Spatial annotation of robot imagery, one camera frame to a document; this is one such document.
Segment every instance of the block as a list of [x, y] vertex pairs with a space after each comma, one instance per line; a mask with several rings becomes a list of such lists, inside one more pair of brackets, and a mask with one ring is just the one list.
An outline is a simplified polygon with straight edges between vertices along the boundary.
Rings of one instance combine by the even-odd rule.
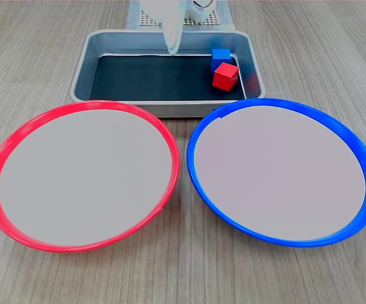
[[213, 49], [211, 56], [211, 72], [221, 65], [221, 63], [231, 63], [231, 53], [229, 49]]
[[231, 90], [238, 81], [239, 68], [226, 62], [214, 72], [213, 86], [224, 91]]

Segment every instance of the wood grain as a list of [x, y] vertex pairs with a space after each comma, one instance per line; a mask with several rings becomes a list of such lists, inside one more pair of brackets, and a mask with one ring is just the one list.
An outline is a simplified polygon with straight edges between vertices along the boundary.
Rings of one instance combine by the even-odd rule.
[[[233, 1], [267, 97], [342, 121], [366, 144], [366, 1]], [[70, 103], [86, 36], [122, 29], [123, 1], [0, 1], [0, 145], [36, 115]], [[78, 254], [35, 251], [0, 231], [3, 303], [366, 303], [366, 228], [324, 248], [253, 239], [202, 202], [186, 168], [198, 120], [166, 120], [182, 171], [166, 208], [133, 236]]]

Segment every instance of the plate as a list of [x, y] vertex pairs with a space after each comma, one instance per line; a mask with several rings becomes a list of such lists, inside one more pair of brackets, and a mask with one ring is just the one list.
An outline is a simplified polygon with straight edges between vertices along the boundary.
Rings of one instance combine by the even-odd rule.
[[145, 110], [112, 101], [61, 106], [0, 147], [0, 228], [38, 250], [100, 248], [153, 219], [179, 170], [174, 137]]
[[323, 246], [366, 225], [366, 147], [335, 118], [281, 99], [205, 117], [187, 149], [198, 193], [226, 222], [286, 246]]

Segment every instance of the metal tray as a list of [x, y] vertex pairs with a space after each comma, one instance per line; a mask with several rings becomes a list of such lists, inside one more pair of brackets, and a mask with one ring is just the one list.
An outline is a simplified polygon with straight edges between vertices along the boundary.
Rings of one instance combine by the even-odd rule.
[[[239, 67], [238, 87], [232, 92], [212, 87], [205, 63], [213, 48], [229, 48]], [[70, 95], [76, 102], [105, 99], [136, 105], [160, 118], [194, 118], [238, 99], [262, 98], [265, 88], [245, 33], [184, 31], [179, 52], [171, 58], [160, 30], [99, 30], [85, 42]]]

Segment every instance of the blue cube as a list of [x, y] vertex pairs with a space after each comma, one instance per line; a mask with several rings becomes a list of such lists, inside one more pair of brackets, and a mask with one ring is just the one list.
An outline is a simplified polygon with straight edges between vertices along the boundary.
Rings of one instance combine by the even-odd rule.
[[221, 65], [221, 63], [231, 63], [231, 51], [229, 49], [213, 49], [211, 58], [211, 72]]

